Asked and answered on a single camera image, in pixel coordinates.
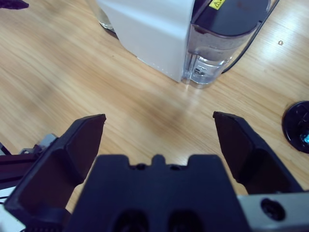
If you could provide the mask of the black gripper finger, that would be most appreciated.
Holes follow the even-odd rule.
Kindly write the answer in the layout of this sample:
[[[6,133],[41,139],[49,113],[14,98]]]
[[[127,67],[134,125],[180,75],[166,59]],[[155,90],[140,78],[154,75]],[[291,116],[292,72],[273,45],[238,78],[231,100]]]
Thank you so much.
[[[23,0],[0,0],[0,8],[3,9],[25,9],[29,4]]]
[[[248,194],[303,191],[271,147],[244,118],[223,112],[214,112],[213,118],[232,176]]]
[[[3,151],[3,186],[14,188],[3,206],[25,231],[64,230],[71,217],[66,205],[98,154],[105,120],[104,114],[86,116],[21,154]]]

